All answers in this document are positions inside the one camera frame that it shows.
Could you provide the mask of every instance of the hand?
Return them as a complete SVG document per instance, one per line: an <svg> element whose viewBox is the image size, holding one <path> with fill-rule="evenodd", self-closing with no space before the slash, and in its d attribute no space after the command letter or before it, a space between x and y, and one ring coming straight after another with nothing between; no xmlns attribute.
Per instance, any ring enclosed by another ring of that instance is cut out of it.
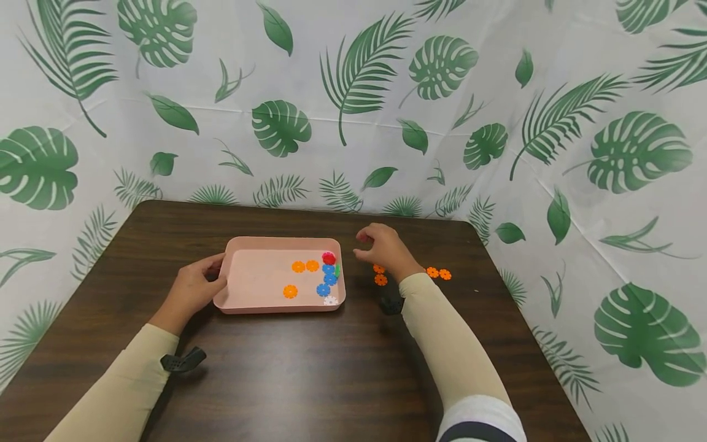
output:
<svg viewBox="0 0 707 442"><path fill-rule="evenodd" d="M224 255L219 253L182 267L165 302L149 323L179 336L189 319L226 287L226 277L219 276ZM215 280L209 282L207 277Z"/></svg>
<svg viewBox="0 0 707 442"><path fill-rule="evenodd" d="M385 267L398 284L411 274L425 271L412 257L395 229L385 224L372 223L362 228L356 239L362 243L373 243L370 250L353 249L356 258Z"/></svg>

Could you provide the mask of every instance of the left hand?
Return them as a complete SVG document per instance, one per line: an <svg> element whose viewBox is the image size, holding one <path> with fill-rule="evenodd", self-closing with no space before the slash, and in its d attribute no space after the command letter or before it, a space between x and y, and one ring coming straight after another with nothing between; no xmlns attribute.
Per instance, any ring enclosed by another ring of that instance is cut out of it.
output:
<svg viewBox="0 0 707 442"><path fill-rule="evenodd" d="M226 277L219 276L224 255L219 253L182 267L165 302L149 323L179 336L189 319L226 287ZM207 277L217 278L209 282Z"/></svg>

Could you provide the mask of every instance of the black clip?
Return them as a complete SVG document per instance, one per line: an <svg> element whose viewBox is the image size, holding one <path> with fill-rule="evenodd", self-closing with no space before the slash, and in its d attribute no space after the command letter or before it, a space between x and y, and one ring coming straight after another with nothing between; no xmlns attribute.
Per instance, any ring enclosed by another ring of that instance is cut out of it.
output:
<svg viewBox="0 0 707 442"><path fill-rule="evenodd" d="M185 373L194 370L204 359L206 359L206 352L199 347L194 347L183 358L166 354L162 356L160 363L165 371L169 371L170 373Z"/></svg>

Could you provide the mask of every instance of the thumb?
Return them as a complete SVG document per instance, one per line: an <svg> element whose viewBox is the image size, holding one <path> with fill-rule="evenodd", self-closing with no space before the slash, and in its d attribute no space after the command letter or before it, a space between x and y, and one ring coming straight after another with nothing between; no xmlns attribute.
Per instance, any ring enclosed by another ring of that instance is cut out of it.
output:
<svg viewBox="0 0 707 442"><path fill-rule="evenodd" d="M359 261L365 261L365 262L373 262L373 254L371 253L370 250L361 250L361 249L353 249L353 255L356 257L357 260Z"/></svg>
<svg viewBox="0 0 707 442"><path fill-rule="evenodd" d="M217 279L215 279L212 282L207 283L207 286L209 288L209 291L213 294L213 296L216 296L219 291L223 290L226 287L226 276L225 274L219 275Z"/></svg>

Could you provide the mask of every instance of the shirt sleeve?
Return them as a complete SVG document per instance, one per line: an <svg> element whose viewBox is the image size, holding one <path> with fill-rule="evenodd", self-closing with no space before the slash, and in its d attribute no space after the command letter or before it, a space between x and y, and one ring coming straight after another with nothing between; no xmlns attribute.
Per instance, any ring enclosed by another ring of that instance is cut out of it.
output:
<svg viewBox="0 0 707 442"><path fill-rule="evenodd" d="M138 442L169 379L160 359L179 338L146 324L45 439L46 442Z"/></svg>
<svg viewBox="0 0 707 442"><path fill-rule="evenodd" d="M527 438L510 405L495 397L474 395L447 410L437 441L527 442Z"/></svg>
<svg viewBox="0 0 707 442"><path fill-rule="evenodd" d="M400 295L402 317L444 405L439 441L526 442L489 356L437 284L425 273L413 274L401 281ZM481 437L464 436L474 431Z"/></svg>

